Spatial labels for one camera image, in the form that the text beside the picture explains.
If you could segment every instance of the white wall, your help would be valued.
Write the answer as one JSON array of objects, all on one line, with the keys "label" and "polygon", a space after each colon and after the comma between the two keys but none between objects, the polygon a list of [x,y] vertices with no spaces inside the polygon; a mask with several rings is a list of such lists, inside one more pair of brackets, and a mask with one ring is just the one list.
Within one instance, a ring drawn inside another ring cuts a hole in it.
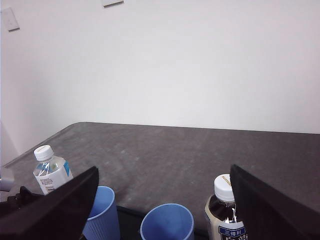
[{"label": "white wall", "polygon": [[2,164],[79,121],[320,133],[319,0],[2,0]]}]

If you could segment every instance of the blue bottle label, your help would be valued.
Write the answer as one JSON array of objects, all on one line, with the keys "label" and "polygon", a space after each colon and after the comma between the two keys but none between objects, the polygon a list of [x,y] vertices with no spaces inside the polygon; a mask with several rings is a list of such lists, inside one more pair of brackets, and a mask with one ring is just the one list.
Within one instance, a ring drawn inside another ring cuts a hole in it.
[{"label": "blue bottle label", "polygon": [[248,240],[245,227],[229,229],[219,226],[219,234],[221,235],[221,240]]},{"label": "blue bottle label", "polygon": [[65,161],[63,166],[64,166],[64,169],[65,169],[66,175],[69,177],[70,167],[69,167],[68,161]]}]

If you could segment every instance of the cup rim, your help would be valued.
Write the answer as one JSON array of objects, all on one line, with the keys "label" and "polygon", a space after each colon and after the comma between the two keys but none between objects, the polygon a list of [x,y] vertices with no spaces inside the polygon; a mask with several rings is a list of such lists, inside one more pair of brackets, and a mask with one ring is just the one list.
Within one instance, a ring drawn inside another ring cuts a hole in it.
[{"label": "cup rim", "polygon": [[95,215],[95,216],[92,216],[92,217],[89,217],[88,219],[87,219],[87,221],[91,221],[91,220],[93,220],[93,219],[96,219],[96,218],[98,218],[98,217],[100,217],[102,214],[104,214],[106,211],[108,211],[108,209],[109,208],[111,208],[111,206],[114,204],[114,202],[115,202],[115,191],[111,188],[111,187],[108,187],[108,186],[98,186],[97,187],[97,191],[98,191],[98,189],[108,189],[108,190],[111,190],[111,192],[112,192],[112,200],[111,200],[111,203],[109,204],[109,206],[105,209],[105,210],[103,210],[102,212],[100,212],[99,214],[97,214],[97,215]]},{"label": "cup rim", "polygon": [[155,208],[151,209],[151,210],[144,216],[144,218],[143,218],[143,220],[142,220],[142,222],[141,222],[141,225],[140,225],[140,235],[141,235],[141,237],[142,237],[143,240],[147,240],[147,239],[145,238],[145,236],[144,236],[143,231],[142,231],[142,226],[143,226],[143,224],[144,224],[147,216],[150,215],[151,212],[153,212],[154,210],[156,210],[156,209],[158,209],[158,208],[161,208],[161,207],[163,207],[163,206],[167,206],[167,205],[179,206],[179,207],[185,209],[185,210],[189,213],[189,215],[191,216],[191,228],[190,228],[189,233],[188,233],[188,234],[185,236],[185,238],[182,239],[182,240],[186,240],[186,239],[188,239],[188,238],[191,236],[191,234],[193,233],[194,228],[195,228],[194,216],[192,215],[191,211],[190,211],[188,208],[186,208],[185,206],[183,206],[183,205],[181,205],[181,204],[178,204],[178,203],[165,203],[165,204],[156,206]]}]

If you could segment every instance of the bottle label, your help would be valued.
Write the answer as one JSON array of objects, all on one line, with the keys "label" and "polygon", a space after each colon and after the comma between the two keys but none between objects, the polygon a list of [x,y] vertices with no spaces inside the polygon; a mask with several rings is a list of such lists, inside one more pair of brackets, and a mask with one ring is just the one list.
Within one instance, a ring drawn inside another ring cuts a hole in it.
[{"label": "bottle label", "polygon": [[69,169],[68,162],[65,161],[64,167],[59,168],[57,171],[44,176],[35,176],[35,178],[44,195],[47,195],[74,177]]},{"label": "bottle label", "polygon": [[248,240],[248,234],[242,221],[227,223],[219,220],[209,210],[207,201],[204,211],[208,220],[208,233],[210,240]]},{"label": "bottle label", "polygon": [[248,240],[248,234],[246,234],[246,229],[244,226],[236,229],[218,226],[218,229],[221,240]]}]

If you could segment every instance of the black tray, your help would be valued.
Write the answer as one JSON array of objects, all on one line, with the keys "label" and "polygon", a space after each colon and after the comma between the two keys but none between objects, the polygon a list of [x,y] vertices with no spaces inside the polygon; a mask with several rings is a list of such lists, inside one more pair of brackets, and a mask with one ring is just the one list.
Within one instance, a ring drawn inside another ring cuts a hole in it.
[{"label": "black tray", "polygon": [[[123,206],[116,206],[119,218],[121,240],[141,240],[140,225],[145,217],[144,213],[131,210]],[[194,230],[194,240],[209,240],[204,230]]]}]

